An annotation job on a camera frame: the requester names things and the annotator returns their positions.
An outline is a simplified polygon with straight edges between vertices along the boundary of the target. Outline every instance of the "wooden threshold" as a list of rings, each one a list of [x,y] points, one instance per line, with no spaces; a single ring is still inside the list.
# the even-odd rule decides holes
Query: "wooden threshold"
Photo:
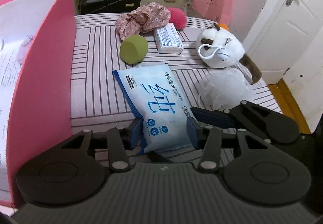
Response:
[[[302,111],[296,103],[285,81],[281,79],[277,84],[268,85],[268,87],[272,92],[272,95],[276,99],[283,114],[296,121],[301,133],[311,134]]]

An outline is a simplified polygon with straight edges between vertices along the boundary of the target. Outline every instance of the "plush toy's brown ear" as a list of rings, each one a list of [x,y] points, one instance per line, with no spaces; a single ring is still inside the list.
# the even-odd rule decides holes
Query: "plush toy's brown ear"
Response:
[[[215,26],[217,31],[220,31],[220,27],[219,27],[219,25],[217,23],[213,23],[213,25]]]
[[[244,65],[247,69],[249,69],[252,75],[252,82],[253,84],[257,83],[261,77],[262,73],[260,69],[256,66],[256,64],[251,60],[251,58],[244,54],[243,57],[239,60],[240,64]]]
[[[212,45],[213,44],[213,40],[212,39],[206,39],[206,38],[202,38],[201,39],[201,43],[202,44],[209,44],[209,45]]]

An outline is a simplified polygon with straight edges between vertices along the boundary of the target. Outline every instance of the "blue and white wipes package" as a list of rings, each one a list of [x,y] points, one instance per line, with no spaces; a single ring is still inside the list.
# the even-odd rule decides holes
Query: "blue and white wipes package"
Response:
[[[141,153],[191,145],[186,120],[194,116],[168,64],[112,73],[135,117],[143,118]]]

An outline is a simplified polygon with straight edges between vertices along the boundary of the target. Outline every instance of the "green makeup sponge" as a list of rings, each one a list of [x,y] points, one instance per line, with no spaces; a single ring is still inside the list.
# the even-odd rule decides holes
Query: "green makeup sponge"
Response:
[[[126,38],[120,46],[120,58],[128,64],[142,61],[148,52],[148,42],[140,35]]]

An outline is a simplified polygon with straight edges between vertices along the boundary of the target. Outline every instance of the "black suitcase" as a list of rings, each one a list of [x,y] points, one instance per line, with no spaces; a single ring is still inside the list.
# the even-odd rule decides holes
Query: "black suitcase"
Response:
[[[80,0],[80,15],[131,12],[140,7],[140,0]]]

